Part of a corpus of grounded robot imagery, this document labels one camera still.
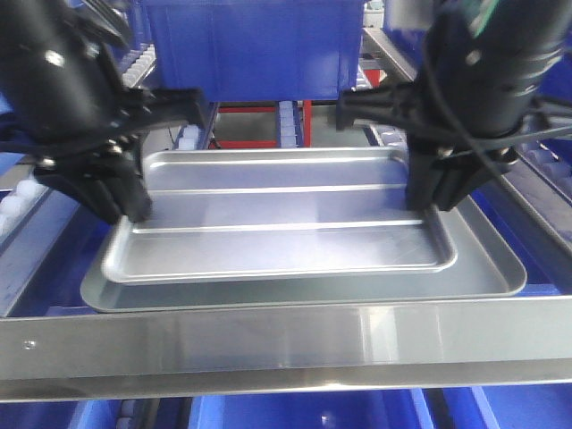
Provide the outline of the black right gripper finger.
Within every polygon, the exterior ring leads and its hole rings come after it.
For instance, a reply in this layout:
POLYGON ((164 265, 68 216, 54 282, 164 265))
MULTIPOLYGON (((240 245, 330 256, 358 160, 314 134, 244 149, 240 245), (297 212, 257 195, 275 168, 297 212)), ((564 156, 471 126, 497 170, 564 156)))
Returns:
POLYGON ((450 211, 492 178, 477 158, 450 158, 441 162, 440 170, 442 176, 433 193, 433 203, 441 211, 450 211))
POLYGON ((409 150, 405 194, 408 210, 425 210, 430 206, 436 206, 439 210, 450 210, 447 198, 442 194, 442 180, 449 163, 447 158, 436 154, 409 150))

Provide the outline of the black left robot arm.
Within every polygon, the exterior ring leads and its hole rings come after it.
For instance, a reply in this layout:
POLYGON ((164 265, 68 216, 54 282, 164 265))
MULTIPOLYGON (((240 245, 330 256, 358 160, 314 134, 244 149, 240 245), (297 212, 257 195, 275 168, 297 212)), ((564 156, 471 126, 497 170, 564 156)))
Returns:
POLYGON ((356 82, 360 1, 146 1, 162 85, 130 88, 110 46, 130 25, 105 1, 1 4, 4 152, 108 223, 146 219, 139 134, 204 126, 213 102, 333 100, 356 82))

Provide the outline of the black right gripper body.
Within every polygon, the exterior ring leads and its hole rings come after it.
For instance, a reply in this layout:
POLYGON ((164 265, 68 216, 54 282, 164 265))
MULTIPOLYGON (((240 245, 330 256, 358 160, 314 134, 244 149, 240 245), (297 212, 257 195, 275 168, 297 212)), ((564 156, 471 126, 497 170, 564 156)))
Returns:
POLYGON ((517 152, 507 138, 521 123, 521 104, 508 91, 464 87, 438 90, 379 87, 340 93, 336 126, 356 120, 391 125, 408 134, 409 150, 447 158, 477 158, 492 178, 511 170, 517 152))

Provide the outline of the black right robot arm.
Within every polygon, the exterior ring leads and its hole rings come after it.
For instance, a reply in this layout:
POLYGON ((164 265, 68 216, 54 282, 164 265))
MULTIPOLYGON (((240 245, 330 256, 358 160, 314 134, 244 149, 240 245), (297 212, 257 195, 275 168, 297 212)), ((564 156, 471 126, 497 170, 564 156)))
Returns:
POLYGON ((407 208, 449 211, 508 172, 518 145, 570 134, 571 104, 538 92, 570 27, 568 1, 448 1, 414 80, 341 92, 336 127, 405 131, 407 208))

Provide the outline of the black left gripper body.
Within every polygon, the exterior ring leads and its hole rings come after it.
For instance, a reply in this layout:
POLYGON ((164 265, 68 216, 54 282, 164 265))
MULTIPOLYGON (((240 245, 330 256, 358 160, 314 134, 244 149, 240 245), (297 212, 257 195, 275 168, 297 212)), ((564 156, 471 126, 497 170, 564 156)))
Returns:
POLYGON ((30 89, 30 133, 39 144, 34 172, 84 175, 106 145, 124 136, 206 119, 200 89, 128 88, 100 44, 32 47, 30 89))

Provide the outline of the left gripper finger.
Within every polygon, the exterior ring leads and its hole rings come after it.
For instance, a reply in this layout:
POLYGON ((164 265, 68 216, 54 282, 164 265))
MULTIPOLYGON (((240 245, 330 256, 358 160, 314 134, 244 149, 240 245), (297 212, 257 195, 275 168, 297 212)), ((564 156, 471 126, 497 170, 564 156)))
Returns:
POLYGON ((120 208, 102 181, 81 176, 66 176, 58 172, 34 172, 37 182, 55 189, 81 203, 108 224, 121 218, 120 208))
POLYGON ((119 143, 111 143, 99 153, 96 165, 97 176, 120 214, 134 223, 146 220, 151 213, 152 202, 136 154, 119 143))

